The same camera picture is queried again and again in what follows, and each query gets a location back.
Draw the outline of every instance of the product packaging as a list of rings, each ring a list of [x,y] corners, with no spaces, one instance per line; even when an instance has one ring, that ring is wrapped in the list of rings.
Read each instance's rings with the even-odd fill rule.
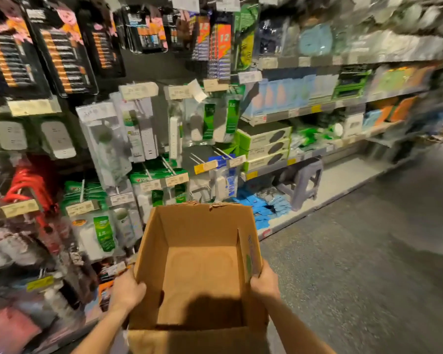
[[[76,14],[62,2],[22,0],[34,40],[45,60],[57,93],[97,94]]]

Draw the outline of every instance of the gray floor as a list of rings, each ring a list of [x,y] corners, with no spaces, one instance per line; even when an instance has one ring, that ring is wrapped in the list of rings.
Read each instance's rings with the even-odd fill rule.
[[[284,300],[337,353],[443,353],[443,145],[261,251]]]

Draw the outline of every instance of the price tag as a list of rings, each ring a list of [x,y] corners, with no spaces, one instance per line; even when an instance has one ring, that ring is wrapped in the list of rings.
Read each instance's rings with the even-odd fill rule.
[[[132,192],[121,193],[120,195],[110,196],[112,206],[123,205],[135,201],[135,195]]]
[[[34,116],[37,114],[60,113],[58,99],[36,99],[29,101],[8,101],[13,117]]]
[[[217,11],[238,12],[241,11],[239,0],[221,0],[216,2]]]
[[[5,217],[10,218],[18,215],[24,215],[33,211],[39,211],[40,207],[38,206],[38,203],[35,199],[31,199],[21,202],[15,202],[14,204],[10,205],[5,205],[2,206],[1,209],[5,214]]]
[[[246,181],[254,179],[257,177],[257,171],[253,171],[251,173],[246,174]]]
[[[263,80],[261,71],[239,72],[238,79],[240,84],[255,83]]]
[[[273,69],[279,67],[276,57],[265,57],[260,60],[261,69]]]
[[[192,98],[192,94],[190,94],[189,86],[169,86],[168,87],[169,99],[187,99]]]
[[[72,216],[87,214],[90,211],[94,211],[96,208],[92,200],[79,202],[75,205],[70,205],[65,208],[67,214]]]
[[[200,84],[198,84],[197,79],[194,79],[192,82],[188,84],[190,94],[195,98],[195,100],[199,103],[202,103],[205,98],[208,96],[204,93]]]
[[[317,104],[316,106],[312,106],[312,113],[319,113],[322,111],[322,106]]]
[[[39,280],[35,280],[35,281],[32,281],[32,282],[29,282],[26,285],[26,291],[27,292],[32,292],[32,291],[35,291],[36,289],[40,289],[40,288],[44,288],[44,287],[49,287],[53,283],[54,283],[54,277],[53,276],[47,276],[47,277],[41,278]]]
[[[264,124],[267,121],[267,116],[256,116],[254,117],[253,120],[253,124],[254,125],[258,125],[258,124]]]
[[[198,0],[172,0],[172,8],[200,13]]]
[[[155,179],[151,181],[145,181],[144,183],[139,184],[141,191],[152,191],[152,190],[162,190],[161,180]]]
[[[295,118],[301,115],[301,109],[295,108],[295,109],[289,109],[288,111],[288,117],[289,118]]]
[[[228,83],[218,83],[218,79],[204,79],[204,89],[206,92],[219,92],[228,90]]]
[[[118,89],[125,101],[155,97],[159,93],[159,87],[154,82],[127,84],[119,86]]]
[[[189,181],[189,174],[183,173],[183,174],[175,175],[173,177],[167,177],[166,178],[166,185],[167,185],[167,187],[176,186],[179,184],[186,183],[187,181]]]
[[[299,57],[299,67],[310,67],[310,57]]]
[[[117,113],[112,102],[101,102],[89,106],[78,106],[77,115],[84,123],[90,123],[95,120],[116,117]]]
[[[230,164],[230,167],[243,165],[244,163],[246,163],[246,155],[243,154],[235,159],[230,159],[228,160],[228,163]]]
[[[218,167],[218,161],[217,160],[212,160],[212,161],[208,161],[206,163],[203,164],[199,164],[199,165],[195,165],[194,166],[194,171],[195,174],[198,175],[200,173],[204,173],[208,170],[212,170]]]

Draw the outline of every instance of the green label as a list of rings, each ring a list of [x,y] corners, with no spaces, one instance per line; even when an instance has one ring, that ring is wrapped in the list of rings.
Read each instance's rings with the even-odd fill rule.
[[[110,252],[115,249],[115,241],[113,240],[113,231],[108,216],[94,217],[94,227],[97,234],[97,241],[102,250]]]

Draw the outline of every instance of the forearm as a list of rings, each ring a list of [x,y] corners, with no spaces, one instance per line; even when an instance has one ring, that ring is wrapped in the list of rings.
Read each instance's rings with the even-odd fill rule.
[[[290,309],[277,298],[265,301],[286,354],[334,354],[335,352],[311,331]]]
[[[123,311],[109,311],[72,354],[108,353],[126,317]]]

